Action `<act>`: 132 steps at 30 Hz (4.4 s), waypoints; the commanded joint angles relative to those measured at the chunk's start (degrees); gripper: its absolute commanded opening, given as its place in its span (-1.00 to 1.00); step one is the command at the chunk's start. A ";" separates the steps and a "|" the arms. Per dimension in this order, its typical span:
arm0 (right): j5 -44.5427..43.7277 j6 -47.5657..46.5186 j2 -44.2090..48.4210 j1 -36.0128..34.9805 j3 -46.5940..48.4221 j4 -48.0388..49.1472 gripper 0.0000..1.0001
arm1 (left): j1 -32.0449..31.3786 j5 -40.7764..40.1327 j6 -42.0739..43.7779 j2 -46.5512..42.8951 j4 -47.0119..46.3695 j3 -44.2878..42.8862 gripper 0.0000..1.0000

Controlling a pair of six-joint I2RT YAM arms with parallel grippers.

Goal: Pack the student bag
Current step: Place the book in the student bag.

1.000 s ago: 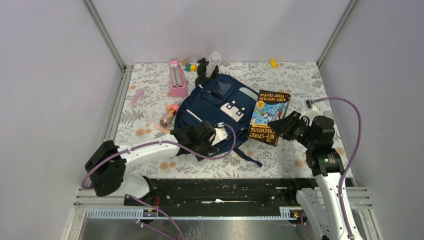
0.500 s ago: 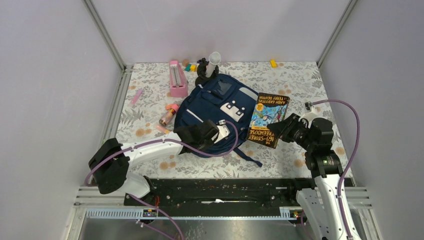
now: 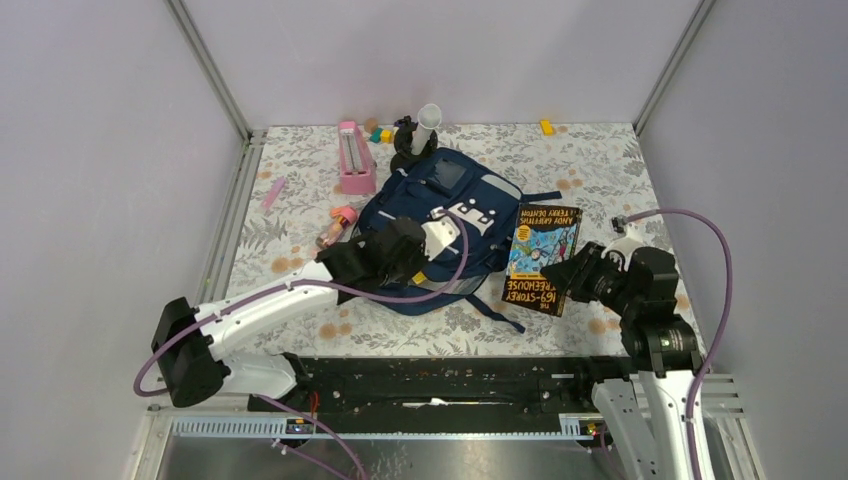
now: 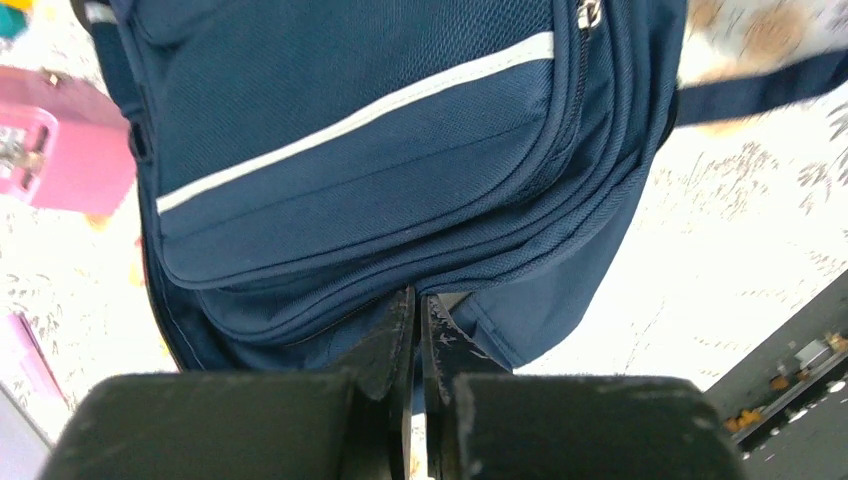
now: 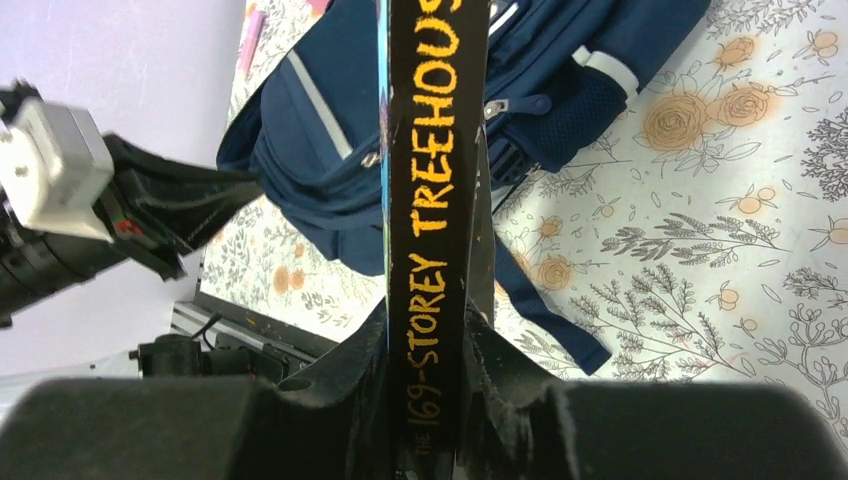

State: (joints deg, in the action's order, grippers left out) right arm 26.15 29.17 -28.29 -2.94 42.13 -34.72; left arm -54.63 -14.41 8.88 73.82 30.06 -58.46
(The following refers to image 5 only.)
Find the navy blue backpack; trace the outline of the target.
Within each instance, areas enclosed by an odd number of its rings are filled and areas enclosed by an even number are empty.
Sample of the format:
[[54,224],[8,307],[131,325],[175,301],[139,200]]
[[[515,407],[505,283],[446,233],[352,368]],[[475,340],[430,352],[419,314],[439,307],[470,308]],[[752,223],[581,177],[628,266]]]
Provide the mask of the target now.
[[408,370],[453,361],[479,280],[592,374],[609,351],[545,305],[502,242],[471,265],[472,228],[492,217],[474,201],[598,139],[707,7],[334,1],[232,121],[217,165],[257,174],[325,258],[385,276],[388,344]]

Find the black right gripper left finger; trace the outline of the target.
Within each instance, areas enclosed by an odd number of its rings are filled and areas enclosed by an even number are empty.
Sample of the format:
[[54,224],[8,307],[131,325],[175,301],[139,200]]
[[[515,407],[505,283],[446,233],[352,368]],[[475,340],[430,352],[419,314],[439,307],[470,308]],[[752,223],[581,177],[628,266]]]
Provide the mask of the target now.
[[43,382],[1,431],[5,479],[387,479],[385,321],[279,385],[248,377]]

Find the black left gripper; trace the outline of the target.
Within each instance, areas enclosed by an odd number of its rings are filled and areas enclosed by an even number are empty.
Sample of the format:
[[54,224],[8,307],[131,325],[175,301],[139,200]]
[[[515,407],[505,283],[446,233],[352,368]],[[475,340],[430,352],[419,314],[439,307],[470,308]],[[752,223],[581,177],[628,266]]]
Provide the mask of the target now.
[[253,173],[152,154],[15,80],[1,91],[2,327],[127,259],[184,276],[178,259],[165,268],[158,246],[199,250],[261,193]]

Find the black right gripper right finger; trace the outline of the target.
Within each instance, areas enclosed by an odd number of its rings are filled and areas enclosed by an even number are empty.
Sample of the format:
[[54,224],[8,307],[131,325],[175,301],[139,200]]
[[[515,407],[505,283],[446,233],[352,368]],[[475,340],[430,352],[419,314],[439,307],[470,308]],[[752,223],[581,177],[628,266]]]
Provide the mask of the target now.
[[460,462],[470,479],[843,479],[801,396],[754,383],[564,381],[473,309]]

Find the treehouse paperback book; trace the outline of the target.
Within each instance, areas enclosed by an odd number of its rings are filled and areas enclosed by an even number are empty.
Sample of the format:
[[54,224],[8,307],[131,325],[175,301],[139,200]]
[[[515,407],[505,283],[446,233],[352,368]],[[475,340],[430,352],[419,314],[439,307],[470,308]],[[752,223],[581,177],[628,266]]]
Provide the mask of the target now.
[[391,463],[449,479],[483,137],[484,1],[384,1],[378,53]]

